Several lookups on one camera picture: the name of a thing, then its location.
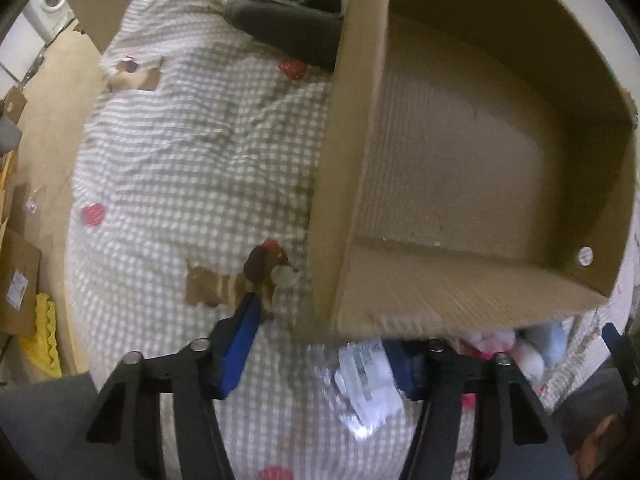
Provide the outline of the clear plastic packet with label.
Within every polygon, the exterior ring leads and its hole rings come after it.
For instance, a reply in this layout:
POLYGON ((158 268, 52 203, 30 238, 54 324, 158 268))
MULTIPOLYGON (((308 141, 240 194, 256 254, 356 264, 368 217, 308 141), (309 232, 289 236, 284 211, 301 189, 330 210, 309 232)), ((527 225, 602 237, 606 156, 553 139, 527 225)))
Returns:
POLYGON ((366 440, 404 408, 382 341, 348 344, 337 352, 334 382, 346 403, 341 422, 357 440, 366 440))

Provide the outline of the brown cardboard box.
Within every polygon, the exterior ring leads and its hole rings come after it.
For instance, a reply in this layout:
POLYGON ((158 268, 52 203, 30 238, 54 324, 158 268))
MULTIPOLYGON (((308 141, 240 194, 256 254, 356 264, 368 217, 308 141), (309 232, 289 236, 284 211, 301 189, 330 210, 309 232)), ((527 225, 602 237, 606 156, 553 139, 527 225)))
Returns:
POLYGON ((605 0, 348 0, 299 330, 411 339, 606 304, 638 66, 605 0))

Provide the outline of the pink soft object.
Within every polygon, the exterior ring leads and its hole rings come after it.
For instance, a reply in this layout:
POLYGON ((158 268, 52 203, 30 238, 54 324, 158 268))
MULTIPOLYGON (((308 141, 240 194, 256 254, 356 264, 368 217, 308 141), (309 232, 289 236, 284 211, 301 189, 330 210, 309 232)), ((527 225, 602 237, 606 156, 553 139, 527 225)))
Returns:
POLYGON ((467 333, 461 336, 461 344, 467 356, 489 360, 497 353, 509 353, 516 344, 516 333, 514 330, 467 333))

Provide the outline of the light blue fluffy sock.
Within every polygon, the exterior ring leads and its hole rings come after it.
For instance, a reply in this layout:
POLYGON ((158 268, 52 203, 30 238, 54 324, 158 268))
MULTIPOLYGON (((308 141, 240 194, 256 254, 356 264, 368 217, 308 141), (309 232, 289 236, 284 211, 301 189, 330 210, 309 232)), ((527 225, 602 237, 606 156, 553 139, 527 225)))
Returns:
POLYGON ((522 328, 511 351, 513 361, 524 377, 541 384, 565 356, 567 334, 561 322, 542 323, 522 328))

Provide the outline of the gingham duvet with dog prints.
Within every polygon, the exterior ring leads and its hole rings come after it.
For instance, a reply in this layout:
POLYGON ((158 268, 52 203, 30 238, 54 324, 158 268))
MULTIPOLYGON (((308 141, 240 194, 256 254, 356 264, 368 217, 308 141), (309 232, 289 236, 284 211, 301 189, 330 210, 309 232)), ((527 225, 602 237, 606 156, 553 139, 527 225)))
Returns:
MULTIPOLYGON (((189 266, 234 270, 266 237, 296 261, 330 78, 281 72, 282 55, 224 21, 226 0, 132 0, 107 47, 162 66, 155 91, 104 91, 74 174, 67 287, 93 382, 120 358, 175 352, 220 317, 184 301, 189 266)), ((395 479, 419 416, 406 403, 359 440, 329 406, 320 358, 293 333, 300 281, 279 298, 242 379, 216 406, 240 479, 395 479)))

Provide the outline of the yellow foam piece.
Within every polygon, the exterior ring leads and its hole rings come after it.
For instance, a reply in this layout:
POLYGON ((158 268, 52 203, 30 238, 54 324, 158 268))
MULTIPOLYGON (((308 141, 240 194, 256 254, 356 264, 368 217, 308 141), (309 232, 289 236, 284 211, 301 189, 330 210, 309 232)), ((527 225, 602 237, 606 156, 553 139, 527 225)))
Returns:
POLYGON ((63 376, 56 339, 56 304, 49 295, 38 292, 35 307, 35 333, 19 336, 18 344, 35 367, 52 378, 63 376))

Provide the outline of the flat cardboard box on floor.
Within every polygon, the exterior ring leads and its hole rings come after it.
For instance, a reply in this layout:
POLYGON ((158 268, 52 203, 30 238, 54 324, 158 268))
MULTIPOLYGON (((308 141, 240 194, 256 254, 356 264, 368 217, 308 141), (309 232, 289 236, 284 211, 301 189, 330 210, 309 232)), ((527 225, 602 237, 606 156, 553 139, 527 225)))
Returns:
POLYGON ((30 336, 36 330, 36 296, 41 252, 20 234, 6 230, 1 245, 2 333, 30 336))

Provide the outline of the dark grey blanket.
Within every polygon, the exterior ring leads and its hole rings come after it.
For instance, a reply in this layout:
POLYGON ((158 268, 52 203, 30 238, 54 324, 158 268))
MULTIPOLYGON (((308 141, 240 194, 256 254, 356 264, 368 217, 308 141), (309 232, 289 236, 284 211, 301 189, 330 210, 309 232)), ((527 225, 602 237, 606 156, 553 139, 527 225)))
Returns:
POLYGON ((226 0, 234 28, 300 62, 335 67, 347 0, 226 0))

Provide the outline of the white washing machine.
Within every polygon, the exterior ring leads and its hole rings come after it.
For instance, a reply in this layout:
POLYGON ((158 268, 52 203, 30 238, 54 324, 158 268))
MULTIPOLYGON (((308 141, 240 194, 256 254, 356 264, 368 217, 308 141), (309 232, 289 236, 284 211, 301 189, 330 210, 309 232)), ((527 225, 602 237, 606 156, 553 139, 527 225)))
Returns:
POLYGON ((29 0, 24 17, 48 46, 73 18, 67 0, 29 0))

